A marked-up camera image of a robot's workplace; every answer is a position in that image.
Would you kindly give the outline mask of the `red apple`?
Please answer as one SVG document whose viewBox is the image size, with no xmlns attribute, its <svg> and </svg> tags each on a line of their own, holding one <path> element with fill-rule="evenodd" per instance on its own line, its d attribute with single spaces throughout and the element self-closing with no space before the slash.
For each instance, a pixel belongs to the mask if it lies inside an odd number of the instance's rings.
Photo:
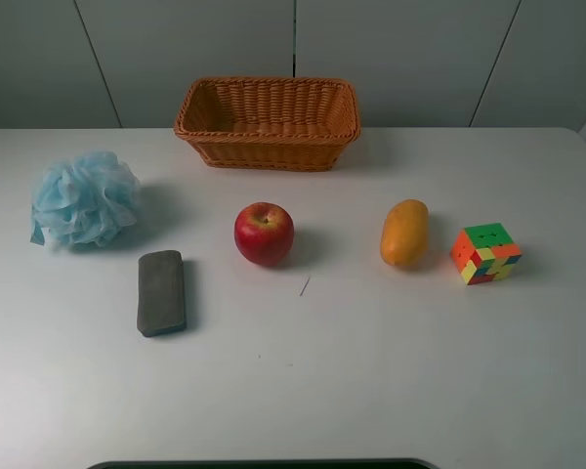
<svg viewBox="0 0 586 469">
<path fill-rule="evenodd" d="M 294 240 L 294 223 L 286 210 L 269 202 L 256 202 L 237 215 L 234 242 L 249 262 L 274 267 L 290 251 Z"/>
</svg>

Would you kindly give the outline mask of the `orange wicker basket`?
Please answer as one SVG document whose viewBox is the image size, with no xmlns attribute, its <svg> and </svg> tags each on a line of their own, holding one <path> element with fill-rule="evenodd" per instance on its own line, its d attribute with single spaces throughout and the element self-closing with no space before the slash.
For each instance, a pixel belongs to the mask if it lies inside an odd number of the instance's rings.
<svg viewBox="0 0 586 469">
<path fill-rule="evenodd" d="M 335 78 L 205 77 L 174 125 L 210 167 L 322 172 L 360 135 L 356 92 Z"/>
</svg>

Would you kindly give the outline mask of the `multicoloured puzzle cube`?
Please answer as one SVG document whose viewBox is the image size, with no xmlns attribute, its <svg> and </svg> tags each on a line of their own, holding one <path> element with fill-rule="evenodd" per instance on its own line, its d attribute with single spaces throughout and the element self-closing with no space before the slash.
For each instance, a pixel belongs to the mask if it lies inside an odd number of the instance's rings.
<svg viewBox="0 0 586 469">
<path fill-rule="evenodd" d="M 522 256 L 501 223 L 465 227 L 450 250 L 451 260 L 467 285 L 506 278 Z"/>
</svg>

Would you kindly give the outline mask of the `yellow orange mango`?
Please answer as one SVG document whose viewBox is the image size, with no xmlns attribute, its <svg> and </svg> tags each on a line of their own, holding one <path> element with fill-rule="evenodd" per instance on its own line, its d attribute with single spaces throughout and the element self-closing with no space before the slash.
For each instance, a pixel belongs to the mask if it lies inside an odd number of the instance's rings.
<svg viewBox="0 0 586 469">
<path fill-rule="evenodd" d="M 414 268 L 424 257 L 429 242 L 429 210 L 417 199 L 407 199 L 388 213 L 381 234 L 380 255 L 394 267 Z"/>
</svg>

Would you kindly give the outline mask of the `grey rectangular sponge block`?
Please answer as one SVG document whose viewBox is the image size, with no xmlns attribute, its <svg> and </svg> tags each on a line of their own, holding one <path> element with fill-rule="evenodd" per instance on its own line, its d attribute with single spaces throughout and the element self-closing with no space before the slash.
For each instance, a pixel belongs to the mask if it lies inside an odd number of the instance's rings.
<svg viewBox="0 0 586 469">
<path fill-rule="evenodd" d="M 137 329 L 146 338 L 187 327 L 181 253 L 164 250 L 138 261 Z"/>
</svg>

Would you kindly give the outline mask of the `blue mesh bath loofah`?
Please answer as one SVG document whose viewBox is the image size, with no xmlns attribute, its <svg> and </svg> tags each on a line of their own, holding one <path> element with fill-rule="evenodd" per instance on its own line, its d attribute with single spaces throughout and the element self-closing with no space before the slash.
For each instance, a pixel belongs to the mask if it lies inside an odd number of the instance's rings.
<svg viewBox="0 0 586 469">
<path fill-rule="evenodd" d="M 140 192 L 140 181 L 112 151 L 55 164 L 32 193 L 30 241 L 104 247 L 137 224 Z"/>
</svg>

